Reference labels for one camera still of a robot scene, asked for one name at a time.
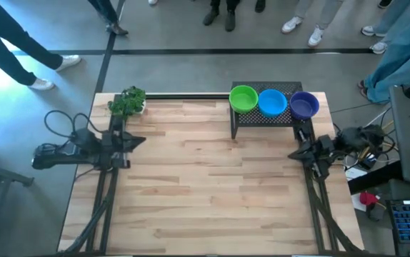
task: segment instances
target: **wooden tabletop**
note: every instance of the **wooden tabletop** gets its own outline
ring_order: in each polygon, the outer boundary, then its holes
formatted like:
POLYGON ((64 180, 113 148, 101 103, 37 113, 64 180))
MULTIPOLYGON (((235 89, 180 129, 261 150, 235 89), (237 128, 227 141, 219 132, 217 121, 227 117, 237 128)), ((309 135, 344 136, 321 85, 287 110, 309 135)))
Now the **wooden tabletop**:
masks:
MULTIPOLYGON (((314 95, 315 134, 334 136, 326 95, 314 95)), ((97 129, 108 129, 113 97, 96 95, 97 129)), ((298 148, 292 128, 240 128, 231 140, 226 100, 149 100, 127 131, 146 141, 129 154, 132 167, 119 172, 108 254, 317 253, 304 171, 287 158, 298 148)), ((333 217, 363 248, 343 168, 329 171, 333 217)), ((88 223, 97 181, 94 171, 75 182, 59 250, 88 223)), ((322 230, 327 241, 324 221, 322 230)))

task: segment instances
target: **green plant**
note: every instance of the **green plant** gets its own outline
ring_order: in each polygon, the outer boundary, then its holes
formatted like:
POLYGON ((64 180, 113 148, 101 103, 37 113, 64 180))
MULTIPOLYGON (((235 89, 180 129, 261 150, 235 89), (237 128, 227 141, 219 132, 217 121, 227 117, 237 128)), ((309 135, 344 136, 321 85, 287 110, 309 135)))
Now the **green plant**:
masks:
POLYGON ((127 120, 128 117, 143 110, 143 103, 146 99, 144 90, 131 86, 121 92, 121 97, 115 101, 108 102, 111 114, 127 120))

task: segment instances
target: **green bowl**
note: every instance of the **green bowl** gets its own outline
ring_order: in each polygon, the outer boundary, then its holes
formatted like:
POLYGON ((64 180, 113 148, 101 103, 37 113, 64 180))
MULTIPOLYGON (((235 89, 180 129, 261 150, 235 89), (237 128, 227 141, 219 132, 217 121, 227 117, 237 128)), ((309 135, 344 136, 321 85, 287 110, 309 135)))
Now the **green bowl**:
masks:
POLYGON ((247 114, 257 105, 259 97, 256 90, 250 86, 240 85, 232 89, 229 101, 232 109, 239 114, 247 114))

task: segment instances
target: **jeans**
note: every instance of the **jeans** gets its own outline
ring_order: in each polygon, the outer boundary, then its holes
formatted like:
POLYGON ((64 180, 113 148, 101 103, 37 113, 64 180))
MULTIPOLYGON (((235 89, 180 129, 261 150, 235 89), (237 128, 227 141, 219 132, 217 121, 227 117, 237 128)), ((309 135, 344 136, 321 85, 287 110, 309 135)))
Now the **jeans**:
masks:
POLYGON ((88 0, 89 3, 102 15, 109 24, 118 23, 118 15, 114 11, 110 0, 88 0))
POLYGON ((399 17, 410 7, 410 0, 396 0, 391 3, 388 9, 384 12, 379 23, 373 25, 375 33, 386 34, 389 29, 396 23, 399 17))
MULTIPOLYGON (((0 38, 20 48, 50 69, 57 69, 62 64, 62 56, 52 54, 31 38, 25 30, 0 6, 0 38)), ((0 69, 20 84, 30 86, 36 76, 26 71, 18 59, 8 50, 0 39, 0 69)))
MULTIPOLYGON (((239 5, 240 0, 226 0, 227 2, 227 11, 235 11, 236 6, 239 5)), ((221 4, 221 0, 211 0, 211 7, 214 9, 219 9, 219 4, 221 4)))
POLYGON ((388 101, 391 86, 410 86, 410 24, 392 41, 364 85, 367 97, 374 103, 388 101))
MULTIPOLYGON (((306 12, 312 3, 313 0, 300 0, 296 7, 295 16, 304 19, 306 12)), ((343 0, 326 0, 326 4, 321 12, 321 18, 318 22, 318 27, 320 29, 327 29, 329 24, 334 20, 335 15, 339 11, 342 3, 343 0)))

